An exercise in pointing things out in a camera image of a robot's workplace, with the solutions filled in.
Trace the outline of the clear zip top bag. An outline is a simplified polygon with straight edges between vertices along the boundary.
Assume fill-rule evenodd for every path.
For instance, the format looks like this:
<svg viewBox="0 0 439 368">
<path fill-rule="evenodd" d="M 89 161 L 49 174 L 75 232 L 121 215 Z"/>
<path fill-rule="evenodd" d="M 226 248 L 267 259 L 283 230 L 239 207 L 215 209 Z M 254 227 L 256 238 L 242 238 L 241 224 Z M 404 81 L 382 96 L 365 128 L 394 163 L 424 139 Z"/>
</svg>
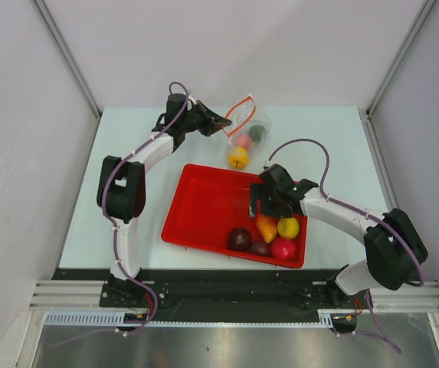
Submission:
<svg viewBox="0 0 439 368">
<path fill-rule="evenodd" d="M 252 94 L 248 94 L 243 100 L 237 102 L 225 115 L 228 119 L 232 121 L 232 124 L 222 131 L 226 136 L 227 140 L 227 149 L 226 149 L 226 160 L 228 163 L 228 152 L 236 148 L 236 139 L 238 135 L 242 133 L 247 133 L 251 126 L 260 124 L 267 128 L 268 134 L 267 137 L 259 143 L 255 143 L 251 150 L 248 152 L 249 154 L 249 163 L 247 166 L 252 163 L 254 158 L 260 152 L 260 148 L 266 143 L 267 138 L 270 133 L 271 121 L 269 116 L 262 111 L 261 108 L 257 106 L 255 102 L 254 96 Z"/>
</svg>

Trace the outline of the yellow fake lemon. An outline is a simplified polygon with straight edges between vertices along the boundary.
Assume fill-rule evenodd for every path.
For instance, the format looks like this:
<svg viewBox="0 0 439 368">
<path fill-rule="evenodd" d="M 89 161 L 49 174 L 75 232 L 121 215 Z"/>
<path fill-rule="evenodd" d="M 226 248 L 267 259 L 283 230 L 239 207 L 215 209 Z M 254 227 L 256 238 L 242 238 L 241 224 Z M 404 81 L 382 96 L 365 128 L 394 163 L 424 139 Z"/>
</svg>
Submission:
<svg viewBox="0 0 439 368">
<path fill-rule="evenodd" d="M 300 233 L 300 223 L 296 218 L 282 218 L 277 223 L 277 234 L 282 238 L 294 239 Z"/>
</svg>

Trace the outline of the yellow fake apple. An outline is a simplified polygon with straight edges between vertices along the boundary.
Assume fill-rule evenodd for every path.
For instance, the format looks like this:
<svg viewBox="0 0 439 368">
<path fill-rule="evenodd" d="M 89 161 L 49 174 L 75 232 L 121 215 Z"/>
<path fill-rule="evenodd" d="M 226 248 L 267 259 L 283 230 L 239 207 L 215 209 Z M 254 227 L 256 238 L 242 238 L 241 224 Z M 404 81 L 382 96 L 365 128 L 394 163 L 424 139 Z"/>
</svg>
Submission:
<svg viewBox="0 0 439 368">
<path fill-rule="evenodd" d="M 228 163 L 233 169 L 244 169 L 249 163 L 248 151 L 243 147 L 236 147 L 228 152 Z"/>
</svg>

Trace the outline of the dark purple fake fruit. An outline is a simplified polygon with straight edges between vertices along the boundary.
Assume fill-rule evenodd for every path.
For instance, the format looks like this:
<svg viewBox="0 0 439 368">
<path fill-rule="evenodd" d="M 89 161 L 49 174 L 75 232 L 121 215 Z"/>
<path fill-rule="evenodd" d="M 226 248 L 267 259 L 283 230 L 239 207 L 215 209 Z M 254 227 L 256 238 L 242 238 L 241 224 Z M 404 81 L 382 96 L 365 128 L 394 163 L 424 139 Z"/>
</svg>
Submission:
<svg viewBox="0 0 439 368">
<path fill-rule="evenodd" d="M 252 242 L 251 233 L 242 227 L 233 228 L 228 233 L 227 248 L 232 251 L 246 251 Z"/>
</svg>

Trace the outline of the dark maroon fake fig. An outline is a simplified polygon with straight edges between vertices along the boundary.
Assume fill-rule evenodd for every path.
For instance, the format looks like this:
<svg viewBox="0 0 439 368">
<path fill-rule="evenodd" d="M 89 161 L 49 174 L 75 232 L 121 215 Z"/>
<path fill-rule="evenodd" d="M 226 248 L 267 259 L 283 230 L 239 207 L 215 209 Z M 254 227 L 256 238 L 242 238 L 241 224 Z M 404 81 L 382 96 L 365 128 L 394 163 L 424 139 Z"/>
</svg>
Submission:
<svg viewBox="0 0 439 368">
<path fill-rule="evenodd" d="M 257 255 L 257 256 L 261 256 L 261 257 L 270 257 L 271 256 L 269 245 L 262 242 L 262 241 L 254 242 L 250 246 L 249 252 L 252 255 Z"/>
</svg>

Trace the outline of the red fake apple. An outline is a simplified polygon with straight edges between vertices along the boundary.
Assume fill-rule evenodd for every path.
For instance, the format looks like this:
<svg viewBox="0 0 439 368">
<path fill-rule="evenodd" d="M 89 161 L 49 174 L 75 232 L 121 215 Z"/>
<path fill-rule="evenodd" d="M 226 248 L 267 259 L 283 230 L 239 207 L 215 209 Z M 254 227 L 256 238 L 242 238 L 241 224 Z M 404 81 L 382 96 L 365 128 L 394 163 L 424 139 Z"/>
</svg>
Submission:
<svg viewBox="0 0 439 368">
<path fill-rule="evenodd" d="M 296 244 L 288 238 L 276 238 L 270 246 L 270 253 L 276 259 L 290 261 L 296 255 Z"/>
</svg>

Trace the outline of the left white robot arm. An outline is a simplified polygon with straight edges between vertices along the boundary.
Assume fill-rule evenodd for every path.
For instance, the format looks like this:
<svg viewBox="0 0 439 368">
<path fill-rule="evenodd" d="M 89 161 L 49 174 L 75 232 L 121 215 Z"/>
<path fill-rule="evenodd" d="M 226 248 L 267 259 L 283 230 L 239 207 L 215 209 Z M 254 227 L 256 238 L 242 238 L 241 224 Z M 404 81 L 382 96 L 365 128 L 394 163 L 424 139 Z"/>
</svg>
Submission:
<svg viewBox="0 0 439 368">
<path fill-rule="evenodd" d="M 229 127 L 231 120 L 187 94 L 170 93 L 149 137 L 127 156 L 106 156 L 100 170 L 97 205 L 111 223 L 114 266 L 107 282 L 109 294 L 126 306 L 142 299 L 153 302 L 152 290 L 136 280 L 141 267 L 131 262 L 129 234 L 146 204 L 146 174 L 174 153 L 188 133 L 211 136 Z"/>
</svg>

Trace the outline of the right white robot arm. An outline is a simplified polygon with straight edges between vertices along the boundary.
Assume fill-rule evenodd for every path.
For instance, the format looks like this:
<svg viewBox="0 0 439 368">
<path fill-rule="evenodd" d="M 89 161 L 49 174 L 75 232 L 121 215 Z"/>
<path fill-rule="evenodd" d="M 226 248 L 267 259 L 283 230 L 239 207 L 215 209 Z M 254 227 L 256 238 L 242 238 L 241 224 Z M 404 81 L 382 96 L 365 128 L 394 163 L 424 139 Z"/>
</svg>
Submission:
<svg viewBox="0 0 439 368">
<path fill-rule="evenodd" d="M 324 222 L 364 246 L 365 260 L 346 265 L 326 282 L 326 295 L 335 307 L 346 307 L 361 291 L 382 286 L 390 291 L 424 283 L 421 265 L 428 250 L 408 214 L 360 209 L 330 196 L 308 179 L 294 181 L 273 164 L 249 188 L 250 215 L 287 219 L 303 215 Z"/>
</svg>

